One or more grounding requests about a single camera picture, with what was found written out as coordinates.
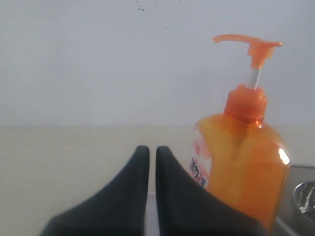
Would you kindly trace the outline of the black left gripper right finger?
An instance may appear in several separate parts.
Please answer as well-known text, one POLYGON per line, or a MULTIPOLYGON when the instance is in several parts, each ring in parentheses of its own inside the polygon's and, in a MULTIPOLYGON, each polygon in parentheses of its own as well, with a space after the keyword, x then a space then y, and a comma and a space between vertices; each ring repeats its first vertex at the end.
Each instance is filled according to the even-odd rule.
POLYGON ((266 236, 258 220, 199 186, 169 147, 156 150, 156 200, 162 236, 266 236))

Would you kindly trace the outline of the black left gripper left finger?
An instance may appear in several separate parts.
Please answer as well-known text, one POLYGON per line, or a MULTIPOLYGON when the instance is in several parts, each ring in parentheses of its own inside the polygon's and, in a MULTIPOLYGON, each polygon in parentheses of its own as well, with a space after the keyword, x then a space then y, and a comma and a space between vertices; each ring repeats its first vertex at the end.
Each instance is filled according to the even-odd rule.
POLYGON ((150 150, 138 146, 123 169, 99 192, 54 216, 43 236, 143 236, 150 150))

